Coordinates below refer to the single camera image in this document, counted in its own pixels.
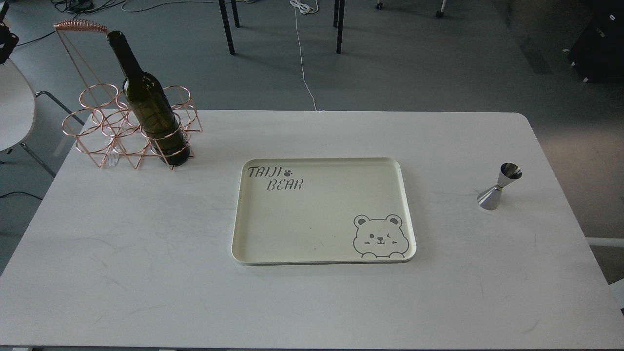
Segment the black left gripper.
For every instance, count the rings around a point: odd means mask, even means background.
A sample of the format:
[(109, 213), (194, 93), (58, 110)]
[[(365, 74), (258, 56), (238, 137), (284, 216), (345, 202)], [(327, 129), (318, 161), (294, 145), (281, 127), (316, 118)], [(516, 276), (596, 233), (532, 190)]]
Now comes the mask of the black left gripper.
[(4, 64), (9, 60), (10, 55), (13, 53), (14, 48), (19, 42), (18, 36), (11, 33), (9, 26), (5, 24), (4, 20), (9, 9), (7, 2), (1, 3), (0, 10), (0, 64)]

